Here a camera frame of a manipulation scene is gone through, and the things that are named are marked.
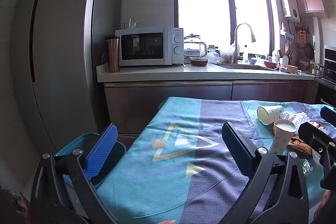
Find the person's right hand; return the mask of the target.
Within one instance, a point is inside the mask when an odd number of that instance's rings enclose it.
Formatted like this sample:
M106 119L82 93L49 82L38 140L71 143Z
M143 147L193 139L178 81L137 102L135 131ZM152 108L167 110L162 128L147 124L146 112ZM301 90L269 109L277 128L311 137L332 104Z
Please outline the person's right hand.
M314 219L318 219L322 215L327 213L327 208L334 207L332 198L335 197L335 190L325 190L321 202L319 203L319 206L317 207L315 213L314 213Z

